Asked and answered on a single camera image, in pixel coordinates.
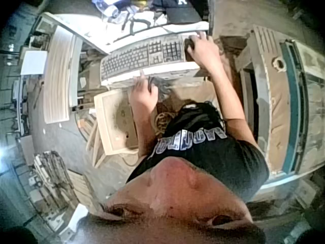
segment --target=man's right hand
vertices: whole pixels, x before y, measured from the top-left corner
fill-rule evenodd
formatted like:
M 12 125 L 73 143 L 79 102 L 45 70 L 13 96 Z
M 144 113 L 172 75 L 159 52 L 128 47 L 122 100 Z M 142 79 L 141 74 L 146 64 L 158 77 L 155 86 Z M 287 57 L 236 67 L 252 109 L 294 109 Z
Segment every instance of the man's right hand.
M 199 37 L 190 36 L 190 38 L 194 42 L 194 49 L 189 46 L 187 52 L 201 68 L 208 71 L 222 68 L 219 47 L 214 44 L 211 36 L 207 38 L 205 32 L 199 32 Z

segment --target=dusty floor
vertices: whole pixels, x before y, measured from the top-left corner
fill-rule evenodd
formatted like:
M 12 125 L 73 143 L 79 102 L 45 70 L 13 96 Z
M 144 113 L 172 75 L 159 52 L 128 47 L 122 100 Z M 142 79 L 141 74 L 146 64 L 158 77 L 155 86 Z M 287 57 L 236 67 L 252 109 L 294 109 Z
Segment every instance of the dusty floor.
M 62 13 L 61 2 L 61 0 L 51 1 L 50 7 L 46 10 L 54 14 Z M 293 20 L 287 13 L 286 7 L 277 0 L 218 0 L 215 2 L 214 37 L 245 36 L 250 32 L 253 24 L 258 24 L 297 38 L 317 50 L 323 50 L 322 39 L 299 21 Z M 76 13 L 71 10 L 74 6 L 74 4 L 69 4 L 64 7 L 64 12 Z M 43 93 L 40 95 L 36 109 L 32 108 L 36 95 L 37 92 L 34 92 L 28 97 L 30 124 L 36 152 L 57 151 L 68 168 L 88 177 L 97 197 L 100 201 L 104 201 L 106 196 L 124 185 L 133 168 L 126 166 L 121 156 L 112 156 L 102 164 L 100 169 L 94 169 L 91 165 L 91 154 L 85 150 L 86 141 L 78 131 L 74 116 L 71 115 L 70 121 L 61 123 L 61 127 L 59 124 L 45 124 Z M 135 160 L 135 156 L 124 155 L 124 157 L 128 162 Z

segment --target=man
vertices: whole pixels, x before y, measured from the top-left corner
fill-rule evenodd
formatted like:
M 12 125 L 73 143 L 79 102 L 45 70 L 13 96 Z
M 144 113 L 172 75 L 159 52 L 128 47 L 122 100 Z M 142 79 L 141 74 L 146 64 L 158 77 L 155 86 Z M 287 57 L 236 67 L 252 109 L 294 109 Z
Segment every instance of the man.
M 158 89 L 135 78 L 130 103 L 139 140 L 139 165 L 112 195 L 104 213 L 88 217 L 75 241 L 92 243 L 261 243 L 244 202 L 269 171 L 240 100 L 205 33 L 187 52 L 211 74 L 225 121 L 208 103 L 189 104 L 156 143 L 150 115 Z

